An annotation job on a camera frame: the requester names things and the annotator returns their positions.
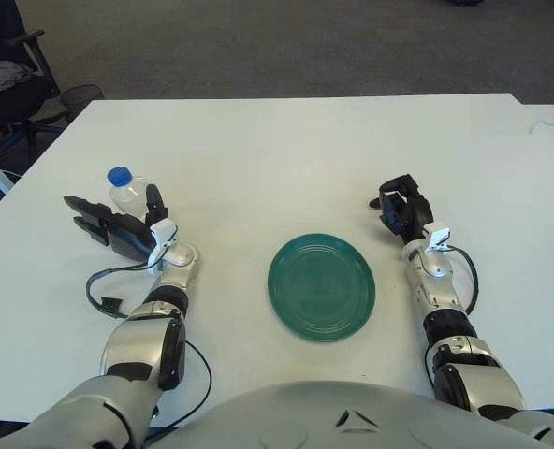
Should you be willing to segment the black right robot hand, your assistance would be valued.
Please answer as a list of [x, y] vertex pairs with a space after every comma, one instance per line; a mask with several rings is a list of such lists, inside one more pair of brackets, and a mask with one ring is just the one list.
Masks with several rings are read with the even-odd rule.
[[380, 210], [381, 222], [404, 243], [423, 239], [423, 227], [433, 222], [430, 203], [409, 174], [382, 184], [379, 196], [369, 202], [369, 208]]

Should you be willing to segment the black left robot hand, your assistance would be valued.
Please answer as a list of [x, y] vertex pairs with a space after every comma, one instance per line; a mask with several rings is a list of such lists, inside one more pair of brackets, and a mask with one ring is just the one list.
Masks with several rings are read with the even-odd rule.
[[155, 184], [146, 187], [146, 213], [144, 219], [113, 213], [102, 203], [91, 203], [76, 196], [64, 196], [65, 203], [78, 216], [74, 223], [92, 239], [123, 257], [144, 262], [156, 246], [151, 226], [167, 219], [168, 208]]

